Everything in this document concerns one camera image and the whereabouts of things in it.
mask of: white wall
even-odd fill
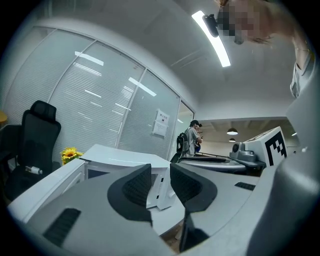
[[[149,51],[121,34],[93,22],[70,17],[54,17],[39,20],[37,25],[79,32],[100,40],[136,59],[176,91],[194,111],[198,109],[198,97],[177,77],[171,69]]]
[[[208,87],[200,99],[198,120],[285,117],[294,101],[292,71],[285,78],[250,77]]]
[[[201,143],[200,152],[228,157],[229,153],[232,151],[233,145],[234,143],[232,142],[215,142],[203,140]]]
[[[43,39],[39,33],[33,33],[32,36],[26,37],[36,21],[35,14],[31,13],[16,30],[3,53],[0,69],[0,109],[2,110],[10,86],[20,67]]]

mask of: glass partition wall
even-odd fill
[[[85,152],[94,144],[166,160],[175,153],[176,137],[194,114],[142,64],[95,39],[54,28],[34,27],[19,47],[28,52],[1,81],[1,109],[9,124],[20,124],[36,100],[55,106],[61,132],[54,161],[61,161],[65,147]]]

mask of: gray shirt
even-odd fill
[[[297,98],[305,89],[305,87],[309,83],[311,75],[317,68],[316,65],[318,65],[318,63],[316,63],[314,57],[312,56],[314,56],[314,53],[311,52],[308,54],[302,70],[297,66],[296,62],[294,63],[293,77],[290,85],[290,90],[293,97],[295,98]]]
[[[189,155],[194,155],[197,138],[199,138],[200,136],[197,133],[196,129],[193,127],[189,128],[185,135],[187,136],[189,142],[189,151],[187,151],[187,153]]]

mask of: chair headrest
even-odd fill
[[[30,108],[31,114],[48,121],[56,121],[57,108],[41,100],[37,100]]]

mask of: person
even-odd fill
[[[189,150],[185,152],[185,157],[193,157],[195,155],[196,143],[202,143],[202,139],[198,134],[201,124],[197,120],[193,120],[190,123],[185,135],[188,138]]]
[[[295,18],[276,0],[215,0],[220,10],[217,27],[223,33],[235,36],[235,42],[270,44],[272,35],[291,41],[296,61],[290,91],[297,98],[316,72],[313,47]]]

